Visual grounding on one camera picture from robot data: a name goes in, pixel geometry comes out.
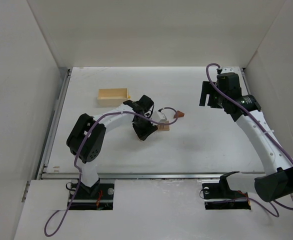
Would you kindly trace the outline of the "long light wood block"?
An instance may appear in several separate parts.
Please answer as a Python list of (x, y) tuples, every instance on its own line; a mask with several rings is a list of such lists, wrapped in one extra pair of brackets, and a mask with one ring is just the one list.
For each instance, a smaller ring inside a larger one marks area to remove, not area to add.
[(170, 130), (170, 126), (169, 125), (159, 124), (157, 126), (157, 129), (158, 129), (158, 131), (169, 131)]

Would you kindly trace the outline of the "red-brown wood triangle block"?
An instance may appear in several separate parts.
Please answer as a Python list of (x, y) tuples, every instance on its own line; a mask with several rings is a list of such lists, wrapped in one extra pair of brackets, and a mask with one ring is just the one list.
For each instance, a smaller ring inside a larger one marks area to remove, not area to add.
[(174, 118), (175, 119), (178, 119), (178, 118), (183, 118), (185, 116), (185, 114), (183, 113), (183, 112), (181, 112), (181, 111), (177, 111), (176, 113), (175, 113), (175, 115), (174, 115)]

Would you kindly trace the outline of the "cream plastic drawer box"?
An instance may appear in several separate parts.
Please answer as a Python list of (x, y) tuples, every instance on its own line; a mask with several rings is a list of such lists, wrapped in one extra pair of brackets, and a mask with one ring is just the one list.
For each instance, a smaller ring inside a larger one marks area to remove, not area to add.
[(127, 88), (101, 88), (98, 90), (97, 102), (101, 107), (118, 107), (130, 98)]

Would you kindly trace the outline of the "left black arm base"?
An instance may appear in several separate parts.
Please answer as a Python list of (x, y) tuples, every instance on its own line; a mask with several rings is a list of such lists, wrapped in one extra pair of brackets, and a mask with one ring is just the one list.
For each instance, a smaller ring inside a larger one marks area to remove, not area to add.
[(80, 187), (71, 203), (70, 210), (111, 211), (113, 210), (114, 193), (114, 183), (100, 183), (97, 190), (93, 191), (93, 195)]

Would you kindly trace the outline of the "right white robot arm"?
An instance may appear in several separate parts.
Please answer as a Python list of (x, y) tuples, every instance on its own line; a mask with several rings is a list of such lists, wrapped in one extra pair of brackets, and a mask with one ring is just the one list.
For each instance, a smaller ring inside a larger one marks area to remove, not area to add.
[(223, 109), (229, 114), (249, 139), (263, 166), (262, 175), (238, 171), (224, 174), (220, 177), (222, 193), (251, 192), (265, 202), (293, 194), (293, 164), (279, 149), (255, 97), (242, 94), (238, 74), (221, 73), (215, 82), (203, 81), (199, 105)]

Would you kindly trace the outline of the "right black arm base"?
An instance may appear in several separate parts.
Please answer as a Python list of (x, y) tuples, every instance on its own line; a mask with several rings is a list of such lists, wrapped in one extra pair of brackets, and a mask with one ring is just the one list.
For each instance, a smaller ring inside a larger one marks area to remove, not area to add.
[(251, 210), (246, 192), (230, 190), (218, 182), (202, 183), (199, 196), (204, 200), (206, 210)]

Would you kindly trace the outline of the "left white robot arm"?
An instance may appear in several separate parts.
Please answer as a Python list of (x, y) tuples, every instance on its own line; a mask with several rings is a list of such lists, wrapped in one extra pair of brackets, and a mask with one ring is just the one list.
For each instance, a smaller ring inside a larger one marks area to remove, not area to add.
[(154, 101), (143, 95), (138, 101), (124, 101), (119, 107), (107, 112), (105, 117), (102, 115), (90, 116), (86, 113), (79, 116), (66, 140), (66, 145), (73, 155), (77, 154), (89, 130), (95, 126), (89, 133), (78, 156), (82, 163), (80, 167), (81, 189), (90, 196), (98, 191), (100, 178), (93, 163), (101, 152), (105, 135), (121, 125), (131, 123), (137, 137), (142, 141), (146, 140), (158, 129), (156, 125), (148, 121), (151, 118), (148, 112), (153, 110)]

